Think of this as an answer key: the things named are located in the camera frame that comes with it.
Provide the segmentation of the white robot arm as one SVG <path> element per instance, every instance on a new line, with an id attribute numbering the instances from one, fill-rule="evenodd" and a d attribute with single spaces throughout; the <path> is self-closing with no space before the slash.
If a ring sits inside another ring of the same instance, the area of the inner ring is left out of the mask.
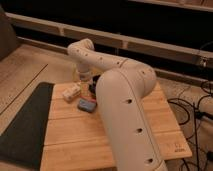
<path id="1" fill-rule="evenodd" d="M 156 85 L 149 65 L 130 58 L 100 53 L 89 39 L 72 43 L 68 54 L 82 81 L 91 68 L 103 71 L 96 84 L 96 100 L 118 171 L 168 171 L 151 131 L 141 100 Z"/>

